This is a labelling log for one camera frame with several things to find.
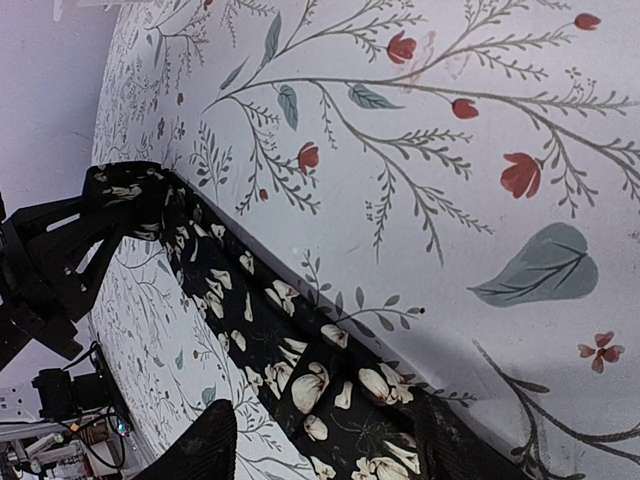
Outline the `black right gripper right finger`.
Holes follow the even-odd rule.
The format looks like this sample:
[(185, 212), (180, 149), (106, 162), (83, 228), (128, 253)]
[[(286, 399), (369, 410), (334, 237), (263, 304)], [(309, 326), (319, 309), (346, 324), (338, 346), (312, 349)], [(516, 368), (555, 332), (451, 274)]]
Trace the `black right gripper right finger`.
[(528, 479), (438, 397), (424, 394), (414, 405), (412, 415), (420, 479)]

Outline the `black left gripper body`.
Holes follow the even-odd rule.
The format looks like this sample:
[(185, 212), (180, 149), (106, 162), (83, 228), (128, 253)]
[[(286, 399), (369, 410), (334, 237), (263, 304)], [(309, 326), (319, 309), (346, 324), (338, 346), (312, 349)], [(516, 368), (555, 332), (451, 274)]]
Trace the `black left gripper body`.
[(52, 269), (36, 265), (38, 254), (55, 250), (48, 226), (81, 212), (79, 196), (23, 207), (12, 215), (1, 212), (1, 367), (6, 368), (32, 340), (72, 360), (82, 351), (75, 324), (63, 304), (61, 281), (46, 276)]

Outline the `black white floral tie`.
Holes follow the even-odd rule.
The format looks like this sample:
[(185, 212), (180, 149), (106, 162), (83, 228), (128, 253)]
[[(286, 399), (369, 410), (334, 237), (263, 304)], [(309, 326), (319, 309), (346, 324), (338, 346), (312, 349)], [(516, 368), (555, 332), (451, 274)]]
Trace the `black white floral tie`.
[(420, 479), (413, 407), (426, 394), (258, 258), (175, 174), (94, 166), (87, 203), (155, 200), (157, 240), (183, 292), (320, 479)]

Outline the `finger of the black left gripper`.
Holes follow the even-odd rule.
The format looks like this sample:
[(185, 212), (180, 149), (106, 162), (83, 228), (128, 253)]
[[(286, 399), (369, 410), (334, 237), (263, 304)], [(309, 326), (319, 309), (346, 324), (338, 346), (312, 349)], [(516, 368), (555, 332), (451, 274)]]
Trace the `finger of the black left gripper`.
[(47, 223), (66, 223), (45, 235), (44, 275), (69, 319), (78, 320), (92, 309), (124, 237), (158, 237), (161, 210), (155, 200), (97, 205), (75, 197), (54, 204)]

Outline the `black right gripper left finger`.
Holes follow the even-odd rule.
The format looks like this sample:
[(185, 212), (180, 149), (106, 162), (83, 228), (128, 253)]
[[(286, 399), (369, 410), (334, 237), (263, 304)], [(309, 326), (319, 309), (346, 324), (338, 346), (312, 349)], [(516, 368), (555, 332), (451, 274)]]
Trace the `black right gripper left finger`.
[(236, 417), (226, 399), (212, 402), (137, 480), (233, 480)]

